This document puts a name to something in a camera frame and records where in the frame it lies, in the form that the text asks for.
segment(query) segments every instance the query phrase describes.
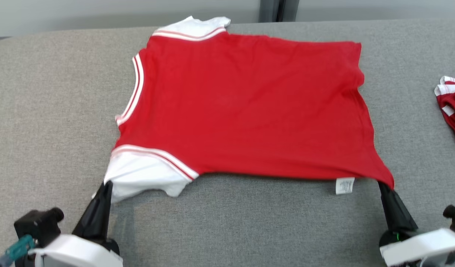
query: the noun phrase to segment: wall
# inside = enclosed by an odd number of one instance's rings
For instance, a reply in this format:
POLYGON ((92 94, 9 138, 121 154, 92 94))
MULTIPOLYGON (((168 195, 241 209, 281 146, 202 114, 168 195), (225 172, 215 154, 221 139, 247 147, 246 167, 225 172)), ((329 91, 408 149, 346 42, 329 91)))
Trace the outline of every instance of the wall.
MULTIPOLYGON (((61 29, 159 26, 189 15, 258 21, 260 0, 0 0, 0 37, 61 29)), ((297 21, 455 17, 455 0, 300 0, 297 21)))
POLYGON ((0 0, 0 37, 61 29, 166 25, 193 15, 257 22, 260 0, 0 0))
POLYGON ((297 22, 455 17, 455 0, 300 0, 297 22))

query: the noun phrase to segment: red and white stripe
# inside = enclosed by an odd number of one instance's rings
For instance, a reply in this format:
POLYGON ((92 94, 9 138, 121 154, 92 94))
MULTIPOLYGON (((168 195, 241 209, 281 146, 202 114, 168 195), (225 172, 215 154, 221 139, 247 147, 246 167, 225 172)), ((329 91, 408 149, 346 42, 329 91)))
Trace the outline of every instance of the red and white stripe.
POLYGON ((185 165, 183 162, 181 162, 179 159, 177 159, 175 156, 172 154, 160 150, 160 149, 153 149, 153 148, 144 148, 136 145, 121 145, 114 149, 111 154, 111 158, 114 158, 116 156, 121 155, 122 153, 131 153, 131 154, 137 154, 141 156, 150 156, 150 157, 156 157, 163 162, 165 162, 167 165, 172 167, 175 171, 178 172, 178 174, 182 175, 183 177, 189 179, 190 181, 193 181, 196 179, 199 174, 195 172, 193 169, 185 165))
MULTIPOLYGON (((443 76, 440 79, 440 84, 436 86, 434 93, 436 96, 446 95, 448 93, 455 93, 455 78, 443 76)), ((444 105, 441 109, 448 116, 451 116, 455 113, 455 110, 449 105, 444 105)))
POLYGON ((225 27, 217 27, 216 29, 214 29, 213 31, 211 31, 205 35, 194 36, 194 35, 188 35, 188 34, 185 34, 182 32, 158 29, 152 34, 152 36, 164 36, 164 37, 182 39, 182 40, 186 40, 186 41, 203 41, 203 40, 209 39, 209 38, 213 37, 214 35, 217 35, 221 32, 225 32, 225 31, 226 31, 225 27))
POLYGON ((139 101, 140 95, 142 93, 143 88, 143 66, 142 61, 140 60, 140 55, 137 54, 132 58, 132 62, 134 63, 134 70, 136 73, 136 84, 134 87, 134 92, 130 97, 129 103, 121 115, 116 116, 116 123, 117 125, 121 125, 126 122, 132 113, 134 112, 137 102, 139 101))

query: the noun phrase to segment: gray table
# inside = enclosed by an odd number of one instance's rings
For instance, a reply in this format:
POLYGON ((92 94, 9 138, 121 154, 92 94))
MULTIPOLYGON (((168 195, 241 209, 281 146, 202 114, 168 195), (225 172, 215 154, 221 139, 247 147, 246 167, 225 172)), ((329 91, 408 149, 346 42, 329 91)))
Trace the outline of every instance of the gray table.
MULTIPOLYGON (((131 57, 154 27, 48 32, 0 41, 0 254, 13 221, 60 207, 70 232, 102 182, 133 90, 131 57)), ((360 88, 375 144, 421 230, 448 227, 455 136, 433 89, 455 77, 455 20, 232 25, 230 32, 363 44, 360 88)), ((112 206, 127 267, 379 267, 377 183, 206 175, 178 198, 148 191, 112 206)))

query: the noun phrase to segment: teal connector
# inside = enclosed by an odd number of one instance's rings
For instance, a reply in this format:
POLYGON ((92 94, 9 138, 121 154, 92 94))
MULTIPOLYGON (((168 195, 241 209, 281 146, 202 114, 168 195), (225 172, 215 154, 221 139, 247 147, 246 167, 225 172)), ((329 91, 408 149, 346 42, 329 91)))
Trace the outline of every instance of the teal connector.
POLYGON ((19 241, 11 245, 0 257, 0 267, 10 267, 12 263, 21 257, 24 257, 28 250, 35 248, 35 242, 31 235, 22 236, 19 241))

